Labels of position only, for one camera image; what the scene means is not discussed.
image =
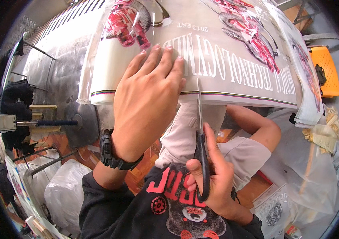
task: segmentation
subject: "orange plastic crate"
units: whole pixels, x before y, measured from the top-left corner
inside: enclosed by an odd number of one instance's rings
[[[318,64],[325,71],[326,82],[321,86],[322,97],[339,96],[337,70],[327,47],[312,47],[310,53],[314,66]]]

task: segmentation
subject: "black wristwatch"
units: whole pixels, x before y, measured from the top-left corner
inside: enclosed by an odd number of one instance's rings
[[[110,166],[113,169],[118,167],[120,170],[133,170],[143,159],[144,154],[142,154],[140,158],[133,163],[126,162],[121,158],[115,158],[111,153],[111,134],[113,133],[113,130],[114,129],[110,129],[110,131],[105,130],[104,134],[100,137],[100,161],[105,166]]]

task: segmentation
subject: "scissors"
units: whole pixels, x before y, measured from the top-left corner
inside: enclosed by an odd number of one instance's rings
[[[199,78],[196,78],[197,81],[197,90],[199,92],[198,102],[199,102],[199,130],[196,130],[196,149],[194,158],[199,160],[201,163],[201,168],[203,170],[203,195],[200,195],[199,188],[197,187],[197,199],[199,202],[204,202],[207,200],[210,191],[210,178],[209,178],[209,164],[207,159],[207,152],[205,150],[205,134],[203,132],[203,114],[201,107],[201,92],[200,92],[200,83]]]

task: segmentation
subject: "scissor blade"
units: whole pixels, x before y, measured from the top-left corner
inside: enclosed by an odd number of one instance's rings
[[[200,92],[200,78],[196,78],[197,81],[197,90],[199,92],[199,127],[200,127],[200,133],[203,133],[203,112],[202,112],[202,107],[201,107],[201,92]]]

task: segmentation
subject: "hand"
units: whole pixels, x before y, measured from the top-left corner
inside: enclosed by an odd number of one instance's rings
[[[233,187],[233,164],[226,162],[217,144],[214,132],[208,123],[204,123],[204,133],[207,148],[211,159],[211,168],[215,174],[210,176],[210,193],[204,202],[215,213],[223,216],[227,211],[227,205],[233,201],[231,192]],[[199,160],[187,161],[187,169],[191,172],[187,185],[188,190],[193,191],[199,187],[200,194],[203,192],[203,172]]]
[[[172,66],[172,46],[166,47],[158,66],[160,46],[155,45],[147,60],[142,51],[129,64],[116,88],[115,127],[111,140],[113,154],[135,162],[164,132],[176,114],[177,101],[186,83],[182,57]]]

